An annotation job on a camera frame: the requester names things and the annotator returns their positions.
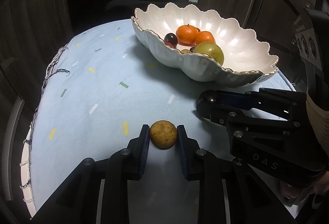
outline green fruit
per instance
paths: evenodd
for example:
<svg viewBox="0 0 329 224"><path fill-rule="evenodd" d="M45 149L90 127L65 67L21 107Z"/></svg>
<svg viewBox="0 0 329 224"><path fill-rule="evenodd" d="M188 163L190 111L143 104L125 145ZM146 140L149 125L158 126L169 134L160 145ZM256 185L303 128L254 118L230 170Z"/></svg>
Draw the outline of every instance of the green fruit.
<svg viewBox="0 0 329 224"><path fill-rule="evenodd" d="M214 58L220 65L224 63L224 53L221 48L213 42L202 42L198 44L193 53L206 54Z"/></svg>

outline bolt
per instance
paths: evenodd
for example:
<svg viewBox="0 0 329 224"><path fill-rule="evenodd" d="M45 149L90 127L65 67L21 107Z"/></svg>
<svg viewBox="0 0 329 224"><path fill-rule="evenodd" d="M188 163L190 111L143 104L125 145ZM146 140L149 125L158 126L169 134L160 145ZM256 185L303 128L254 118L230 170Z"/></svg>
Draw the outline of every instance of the bolt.
<svg viewBox="0 0 329 224"><path fill-rule="evenodd" d="M200 156L206 155L206 153L207 153L207 151L205 149L197 149L196 150L196 154L200 155Z"/></svg>
<svg viewBox="0 0 329 224"><path fill-rule="evenodd" d="M86 158L85 161L83 162L84 165L91 165L93 163L92 158Z"/></svg>
<svg viewBox="0 0 329 224"><path fill-rule="evenodd" d="M242 138L243 133L240 130L234 131L233 135L237 138Z"/></svg>
<svg viewBox="0 0 329 224"><path fill-rule="evenodd" d="M121 151L120 151L120 153L122 154L122 155L128 155L128 154L130 154L130 150L129 149L122 149Z"/></svg>
<svg viewBox="0 0 329 224"><path fill-rule="evenodd" d="M240 158L235 158L235 159L234 159L234 162L235 162L237 165L242 165L242 163L241 163L241 159L240 159Z"/></svg>

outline table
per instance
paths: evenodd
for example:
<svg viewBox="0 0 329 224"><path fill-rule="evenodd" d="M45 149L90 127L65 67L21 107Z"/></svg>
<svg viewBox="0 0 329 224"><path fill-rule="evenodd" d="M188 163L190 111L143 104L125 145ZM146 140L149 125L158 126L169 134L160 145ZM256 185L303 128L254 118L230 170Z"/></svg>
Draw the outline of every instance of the table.
<svg viewBox="0 0 329 224"><path fill-rule="evenodd" d="M229 89L193 81L157 62L136 38L131 20L92 28L67 46L56 69L70 74L57 73L48 80L30 142L30 169L22 172L22 179L30 173L30 207L37 211L84 158L109 158L139 136L143 124L161 119L185 125L201 148L233 159L225 127L201 121L195 109L202 91ZM264 83L234 91L260 87L294 90L278 72ZM258 110L252 114L278 118ZM185 181L176 146L160 150L150 143L145 174L141 181L129 182L128 193L131 224L196 223L198 182Z"/></svg>

